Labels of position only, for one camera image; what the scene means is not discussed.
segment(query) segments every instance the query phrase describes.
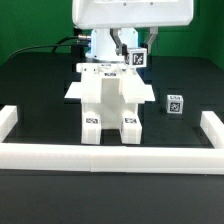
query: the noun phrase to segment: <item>small white cube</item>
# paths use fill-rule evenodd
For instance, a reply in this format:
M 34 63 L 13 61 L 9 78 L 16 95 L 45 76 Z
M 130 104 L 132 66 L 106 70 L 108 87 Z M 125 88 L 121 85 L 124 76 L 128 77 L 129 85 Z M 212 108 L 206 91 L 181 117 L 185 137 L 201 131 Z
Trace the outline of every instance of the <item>small white cube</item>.
M 100 144 L 101 119 L 96 113 L 82 114 L 82 144 Z
M 166 110 L 169 114 L 183 113 L 184 99 L 181 95 L 167 95 Z
M 147 66 L 146 48 L 128 48 L 125 64 L 130 68 L 142 68 Z
M 136 114 L 123 114 L 120 128 L 121 141 L 123 144 L 140 144 L 142 125 Z

